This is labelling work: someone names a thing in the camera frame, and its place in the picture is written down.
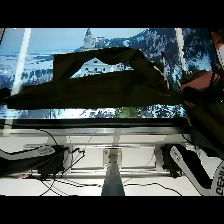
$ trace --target dark garment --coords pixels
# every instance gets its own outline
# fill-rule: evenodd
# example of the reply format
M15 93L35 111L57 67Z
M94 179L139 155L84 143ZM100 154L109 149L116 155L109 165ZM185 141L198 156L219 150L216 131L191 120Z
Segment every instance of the dark garment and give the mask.
M109 65L129 62L133 70L70 79L82 65L98 58ZM25 87L9 97L10 109L116 108L176 105L182 98L137 49L116 47L54 56L53 81Z

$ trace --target metal bracket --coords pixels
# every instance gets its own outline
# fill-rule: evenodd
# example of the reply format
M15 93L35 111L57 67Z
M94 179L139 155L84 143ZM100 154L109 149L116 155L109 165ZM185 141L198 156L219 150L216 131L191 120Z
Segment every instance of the metal bracket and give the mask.
M103 150L103 168L107 170L109 165L109 157L111 155L117 156L118 168L122 168L122 150L120 148L106 148Z

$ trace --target white building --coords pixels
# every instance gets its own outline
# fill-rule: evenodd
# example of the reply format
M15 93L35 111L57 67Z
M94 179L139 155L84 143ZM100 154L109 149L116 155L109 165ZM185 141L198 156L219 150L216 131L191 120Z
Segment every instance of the white building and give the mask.
M84 50L97 50L100 48L96 48L96 41L102 41L104 37L97 37L93 38L90 28L87 29L86 35L84 37ZM81 70L79 71L80 77L93 75L93 74L100 74L100 73L107 73L113 71L120 71L121 69L120 64L118 65L108 65L103 63L97 58L93 58L90 61L86 62Z

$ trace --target castle tower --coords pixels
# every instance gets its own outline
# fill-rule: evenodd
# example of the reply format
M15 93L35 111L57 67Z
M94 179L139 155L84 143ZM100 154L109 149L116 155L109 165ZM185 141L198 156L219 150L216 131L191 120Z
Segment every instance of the castle tower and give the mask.
M84 37L84 49L89 50L93 48L93 38L90 28L87 29Z

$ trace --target sky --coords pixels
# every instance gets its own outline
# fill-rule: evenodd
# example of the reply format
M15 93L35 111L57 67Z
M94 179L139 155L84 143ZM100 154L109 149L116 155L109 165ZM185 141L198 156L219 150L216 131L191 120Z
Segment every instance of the sky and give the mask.
M91 28L93 37L132 37L147 28ZM32 28L28 52L76 49L83 46L87 28ZM0 53L19 52L24 28L6 28Z

